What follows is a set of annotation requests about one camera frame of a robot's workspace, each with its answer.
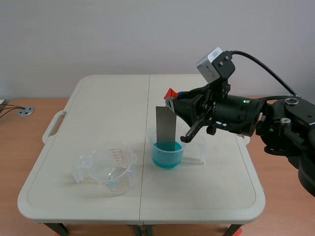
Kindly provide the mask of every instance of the screw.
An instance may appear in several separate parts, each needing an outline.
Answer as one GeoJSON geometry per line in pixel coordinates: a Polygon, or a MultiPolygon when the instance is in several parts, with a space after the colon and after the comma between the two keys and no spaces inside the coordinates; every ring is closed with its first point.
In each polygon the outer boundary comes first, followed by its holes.
{"type": "Polygon", "coordinates": [[[281,124],[290,124],[291,123],[291,120],[289,118],[282,118],[280,120],[281,124]]]}

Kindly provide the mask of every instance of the table seam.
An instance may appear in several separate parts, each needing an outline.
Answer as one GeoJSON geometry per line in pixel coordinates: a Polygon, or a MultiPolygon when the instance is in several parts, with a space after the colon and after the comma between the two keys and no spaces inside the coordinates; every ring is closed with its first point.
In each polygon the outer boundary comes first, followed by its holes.
{"type": "MultiPolygon", "coordinates": [[[[147,124],[148,124],[148,108],[149,108],[150,80],[151,80],[151,75],[149,75],[148,99],[147,99],[147,117],[146,117],[146,130],[147,130],[147,124]]],[[[146,152],[146,136],[144,136],[144,148],[143,148],[142,178],[141,178],[140,205],[139,205],[139,221],[140,221],[140,219],[141,219],[140,214],[141,214],[141,199],[142,199],[143,170],[144,170],[144,156],[145,156],[145,152],[146,152]]]]}

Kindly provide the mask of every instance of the table handle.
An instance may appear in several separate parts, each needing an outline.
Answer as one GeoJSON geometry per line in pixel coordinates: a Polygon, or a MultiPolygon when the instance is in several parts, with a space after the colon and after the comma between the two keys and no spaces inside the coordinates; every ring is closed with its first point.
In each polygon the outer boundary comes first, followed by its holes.
{"type": "Polygon", "coordinates": [[[52,135],[52,133],[56,130],[59,121],[62,118],[64,118],[66,114],[67,114],[66,111],[59,111],[54,115],[53,119],[51,120],[49,126],[47,127],[43,135],[42,141],[44,144],[47,142],[48,138],[52,135]]]}

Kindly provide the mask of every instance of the measuring cup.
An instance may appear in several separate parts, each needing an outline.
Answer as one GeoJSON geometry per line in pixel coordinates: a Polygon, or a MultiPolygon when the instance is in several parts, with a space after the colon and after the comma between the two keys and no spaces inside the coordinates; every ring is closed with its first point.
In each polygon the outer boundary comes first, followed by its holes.
{"type": "Polygon", "coordinates": [[[138,157],[122,144],[107,143],[91,155],[75,159],[72,174],[77,183],[84,179],[83,169],[115,195],[129,191],[135,179],[134,164],[138,157]]]}
{"type": "Polygon", "coordinates": [[[192,164],[204,164],[205,161],[205,147],[202,143],[201,138],[198,139],[198,142],[191,142],[189,144],[183,143],[180,140],[182,135],[185,135],[186,131],[180,125],[176,125],[176,136],[175,136],[175,148],[172,151],[164,150],[158,148],[157,144],[157,128],[156,126],[147,129],[146,136],[150,142],[151,148],[151,158],[153,162],[162,168],[171,169],[177,166],[183,159],[184,150],[188,147],[194,147],[198,149],[196,156],[186,157],[186,162],[189,161],[192,164]]]}

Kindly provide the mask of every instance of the red tab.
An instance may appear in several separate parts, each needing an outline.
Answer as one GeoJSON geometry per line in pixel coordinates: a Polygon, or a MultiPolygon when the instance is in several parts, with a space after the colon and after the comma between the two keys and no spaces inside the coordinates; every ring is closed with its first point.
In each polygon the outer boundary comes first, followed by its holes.
{"type": "Polygon", "coordinates": [[[170,89],[167,91],[167,93],[166,93],[164,99],[167,99],[167,98],[169,98],[169,97],[175,97],[175,98],[177,98],[177,97],[178,97],[178,93],[175,92],[173,89],[170,88],[170,89]]]}
{"type": "Polygon", "coordinates": [[[235,234],[233,234],[233,236],[240,236],[242,232],[243,230],[239,229],[238,231],[235,232],[235,234]]]}

